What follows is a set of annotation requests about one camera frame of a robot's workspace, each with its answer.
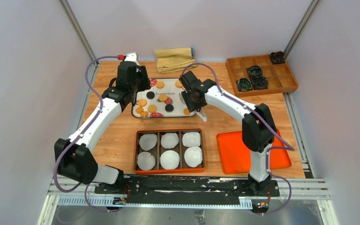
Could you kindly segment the orange compartment cookie box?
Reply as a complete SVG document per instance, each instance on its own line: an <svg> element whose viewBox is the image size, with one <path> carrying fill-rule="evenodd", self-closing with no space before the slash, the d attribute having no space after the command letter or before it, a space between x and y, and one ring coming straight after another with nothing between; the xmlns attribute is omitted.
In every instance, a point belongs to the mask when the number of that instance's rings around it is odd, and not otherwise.
<svg viewBox="0 0 360 225"><path fill-rule="evenodd" d="M139 175L205 170L201 129L136 132L134 172Z"/></svg>

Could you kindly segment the metal tweezers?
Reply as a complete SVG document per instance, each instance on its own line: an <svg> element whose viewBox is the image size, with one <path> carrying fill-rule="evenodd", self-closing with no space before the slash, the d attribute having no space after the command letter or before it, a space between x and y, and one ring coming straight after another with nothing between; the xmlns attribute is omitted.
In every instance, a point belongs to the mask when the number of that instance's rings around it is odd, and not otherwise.
<svg viewBox="0 0 360 225"><path fill-rule="evenodd" d="M185 104L186 102L185 102L182 94L179 94L179 97L180 97L180 101ZM200 109L199 111L198 110L192 111L192 112L190 112L190 114L199 116L202 119L202 121L204 121L204 122L207 122L207 120L208 120L206 113L202 109Z"/></svg>

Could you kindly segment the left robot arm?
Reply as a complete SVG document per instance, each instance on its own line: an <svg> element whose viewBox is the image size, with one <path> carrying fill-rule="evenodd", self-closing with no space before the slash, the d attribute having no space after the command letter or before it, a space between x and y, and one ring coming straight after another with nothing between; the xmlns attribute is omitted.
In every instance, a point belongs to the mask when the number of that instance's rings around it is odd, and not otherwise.
<svg viewBox="0 0 360 225"><path fill-rule="evenodd" d="M62 175L79 184L106 183L112 193L121 193L125 187L123 171L98 164L92 152L111 122L128 104L135 103L137 93L150 88L145 66L134 61L122 61L117 76L100 96L93 114L69 138L60 138L54 144L54 179Z"/></svg>

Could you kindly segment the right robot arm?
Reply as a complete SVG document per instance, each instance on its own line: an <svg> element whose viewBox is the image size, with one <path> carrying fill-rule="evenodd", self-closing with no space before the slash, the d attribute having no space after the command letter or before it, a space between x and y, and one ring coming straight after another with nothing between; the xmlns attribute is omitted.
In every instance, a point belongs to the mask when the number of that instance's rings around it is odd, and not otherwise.
<svg viewBox="0 0 360 225"><path fill-rule="evenodd" d="M249 189L254 195L262 195L268 189L272 175L268 172L268 149L277 134L269 107L254 105L222 89L213 80L199 80L188 71L179 78L184 91L182 98L190 112L202 112L212 105L227 113L242 125L242 141L250 150L251 167L248 175Z"/></svg>

